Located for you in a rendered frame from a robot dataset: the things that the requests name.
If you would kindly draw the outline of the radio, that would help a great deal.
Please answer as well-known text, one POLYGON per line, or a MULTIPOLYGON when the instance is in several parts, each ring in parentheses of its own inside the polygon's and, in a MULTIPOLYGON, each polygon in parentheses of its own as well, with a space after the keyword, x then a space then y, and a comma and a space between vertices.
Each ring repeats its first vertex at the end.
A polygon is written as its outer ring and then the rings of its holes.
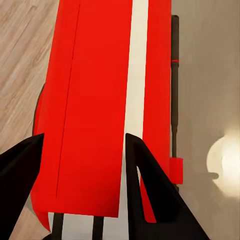
MULTIPOLYGON (((178 102, 172 0, 59 0, 32 129, 44 133, 32 208, 51 240, 129 240, 126 133, 179 193, 178 102)), ((145 220, 156 223, 137 173, 145 220)))

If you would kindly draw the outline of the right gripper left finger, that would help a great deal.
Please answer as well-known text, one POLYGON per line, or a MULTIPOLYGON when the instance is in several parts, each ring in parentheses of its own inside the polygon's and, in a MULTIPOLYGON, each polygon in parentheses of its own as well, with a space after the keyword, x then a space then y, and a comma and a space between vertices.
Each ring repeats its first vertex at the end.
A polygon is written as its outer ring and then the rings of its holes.
POLYGON ((38 177, 45 133, 0 154, 0 240, 9 240, 38 177))

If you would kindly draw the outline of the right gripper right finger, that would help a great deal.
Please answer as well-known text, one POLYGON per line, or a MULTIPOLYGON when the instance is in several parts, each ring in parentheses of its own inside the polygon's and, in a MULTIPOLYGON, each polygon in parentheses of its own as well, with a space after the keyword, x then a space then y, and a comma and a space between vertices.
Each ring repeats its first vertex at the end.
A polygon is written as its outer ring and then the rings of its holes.
POLYGON ((210 240, 139 137, 125 134, 129 240, 210 240), (139 168, 156 223, 145 220, 139 168))

